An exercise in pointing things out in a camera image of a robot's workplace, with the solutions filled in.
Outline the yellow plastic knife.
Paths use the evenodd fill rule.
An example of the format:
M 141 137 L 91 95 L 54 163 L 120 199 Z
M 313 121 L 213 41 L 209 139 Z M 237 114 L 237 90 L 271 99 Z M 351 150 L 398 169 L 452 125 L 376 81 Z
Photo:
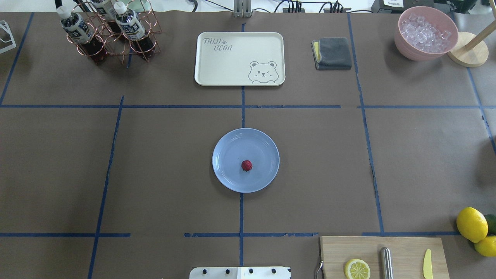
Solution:
M 424 279 L 433 279 L 432 251 L 431 251 L 431 249 L 426 249 L 426 251 L 424 253 L 423 277 L 424 277 Z

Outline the cream bear tray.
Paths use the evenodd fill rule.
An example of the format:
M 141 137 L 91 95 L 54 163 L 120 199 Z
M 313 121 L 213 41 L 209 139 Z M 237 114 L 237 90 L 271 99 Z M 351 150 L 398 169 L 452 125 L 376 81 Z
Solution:
M 204 32 L 197 37 L 195 81 L 202 86 L 280 86 L 284 40 L 276 32 Z

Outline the bottle white cap front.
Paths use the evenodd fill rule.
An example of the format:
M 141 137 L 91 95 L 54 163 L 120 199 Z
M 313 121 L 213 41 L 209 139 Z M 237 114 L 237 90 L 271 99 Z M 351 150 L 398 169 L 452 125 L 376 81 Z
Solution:
M 134 10 L 129 9 L 125 3 L 120 1 L 115 1 L 114 10 L 116 12 L 115 21 L 127 39 L 139 41 L 145 37 L 146 31 Z

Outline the bottle white cap rear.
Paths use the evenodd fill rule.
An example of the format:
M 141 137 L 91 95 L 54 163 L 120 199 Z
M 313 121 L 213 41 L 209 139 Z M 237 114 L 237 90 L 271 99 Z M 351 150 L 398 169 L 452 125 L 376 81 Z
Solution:
M 112 0 L 91 0 L 91 4 L 105 21 L 115 21 L 117 13 Z

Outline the wooden stand with paper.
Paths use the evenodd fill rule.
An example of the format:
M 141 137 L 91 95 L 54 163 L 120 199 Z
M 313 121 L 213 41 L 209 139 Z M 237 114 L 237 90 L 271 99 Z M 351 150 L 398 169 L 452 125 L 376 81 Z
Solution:
M 456 45 L 448 52 L 448 56 L 457 64 L 464 67 L 479 67 L 483 65 L 489 55 L 489 50 L 484 39 L 496 29 L 496 21 L 489 24 L 479 34 L 458 32 Z

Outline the red strawberry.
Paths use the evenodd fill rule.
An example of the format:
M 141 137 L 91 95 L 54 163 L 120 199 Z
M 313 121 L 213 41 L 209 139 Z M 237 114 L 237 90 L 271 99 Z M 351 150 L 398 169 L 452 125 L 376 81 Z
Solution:
M 253 163 L 250 161 L 250 160 L 244 160 L 242 163 L 241 163 L 241 169 L 243 171 L 250 171 L 253 169 Z

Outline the blue plate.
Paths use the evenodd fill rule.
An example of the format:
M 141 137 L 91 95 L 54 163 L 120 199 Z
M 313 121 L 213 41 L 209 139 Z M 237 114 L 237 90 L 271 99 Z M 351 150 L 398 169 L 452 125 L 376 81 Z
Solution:
M 276 177 L 280 154 L 275 142 L 258 129 L 241 128 L 228 132 L 212 154 L 215 176 L 226 188 L 238 193 L 254 193 Z

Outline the bottle white cap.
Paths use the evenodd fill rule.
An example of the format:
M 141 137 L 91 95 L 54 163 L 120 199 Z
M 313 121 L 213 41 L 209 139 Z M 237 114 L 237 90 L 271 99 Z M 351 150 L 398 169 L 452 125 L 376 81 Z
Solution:
M 93 38 L 93 32 L 87 23 L 71 8 L 62 5 L 57 8 L 57 14 L 62 28 L 74 43 L 85 44 Z
M 112 0 L 91 0 L 91 4 L 105 21 L 115 21 L 117 13 Z
M 115 21 L 127 39 L 139 41 L 145 37 L 146 31 L 134 10 L 129 9 L 125 3 L 120 1 L 115 1 L 114 10 L 116 12 Z

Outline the grey folded cloth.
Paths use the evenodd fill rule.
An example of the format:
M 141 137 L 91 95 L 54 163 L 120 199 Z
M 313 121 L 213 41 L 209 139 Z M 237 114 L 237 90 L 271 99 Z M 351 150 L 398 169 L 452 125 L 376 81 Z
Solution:
M 317 70 L 349 70 L 352 59 L 346 37 L 320 38 L 311 42 Z

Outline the green bowl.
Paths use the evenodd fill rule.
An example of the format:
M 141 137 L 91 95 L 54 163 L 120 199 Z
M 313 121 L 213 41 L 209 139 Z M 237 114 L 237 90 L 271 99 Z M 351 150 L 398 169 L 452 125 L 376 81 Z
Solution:
M 151 9 L 151 3 L 148 0 L 129 0 L 126 4 L 128 9 L 136 12 L 148 11 Z

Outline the yellow lemon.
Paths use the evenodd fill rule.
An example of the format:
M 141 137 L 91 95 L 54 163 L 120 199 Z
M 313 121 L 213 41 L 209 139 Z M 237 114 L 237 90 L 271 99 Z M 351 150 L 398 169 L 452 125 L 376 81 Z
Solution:
M 496 256 L 496 236 L 487 236 L 474 244 L 475 250 L 484 257 Z
M 486 218 L 472 207 L 466 207 L 458 213 L 456 226 L 460 234 L 473 243 L 480 242 L 488 235 Z

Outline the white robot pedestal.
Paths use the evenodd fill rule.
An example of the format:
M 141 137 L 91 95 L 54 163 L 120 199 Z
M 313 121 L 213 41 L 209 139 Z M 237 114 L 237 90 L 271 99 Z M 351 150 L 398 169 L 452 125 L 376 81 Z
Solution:
M 289 267 L 197 267 L 189 274 L 190 279 L 291 279 Z

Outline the bottle white cap left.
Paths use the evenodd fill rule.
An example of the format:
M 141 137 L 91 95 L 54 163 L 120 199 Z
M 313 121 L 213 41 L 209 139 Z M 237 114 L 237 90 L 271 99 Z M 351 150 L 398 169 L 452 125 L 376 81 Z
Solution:
M 93 38 L 93 32 L 87 23 L 71 8 L 62 5 L 57 8 L 57 14 L 62 28 L 74 43 L 85 44 Z

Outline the pink bowl with ice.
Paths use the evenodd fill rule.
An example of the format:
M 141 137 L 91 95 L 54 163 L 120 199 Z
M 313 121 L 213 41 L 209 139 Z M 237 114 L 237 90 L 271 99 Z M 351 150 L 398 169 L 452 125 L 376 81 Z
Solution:
M 439 58 L 451 51 L 458 39 L 458 28 L 451 17 L 426 6 L 406 9 L 394 35 L 397 50 L 413 61 Z

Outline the green lime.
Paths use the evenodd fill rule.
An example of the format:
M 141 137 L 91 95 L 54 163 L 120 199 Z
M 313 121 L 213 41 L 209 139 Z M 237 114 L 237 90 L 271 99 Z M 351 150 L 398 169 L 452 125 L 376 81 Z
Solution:
M 496 216 L 494 214 L 485 214 L 484 215 L 487 226 L 488 226 L 488 234 L 496 235 Z

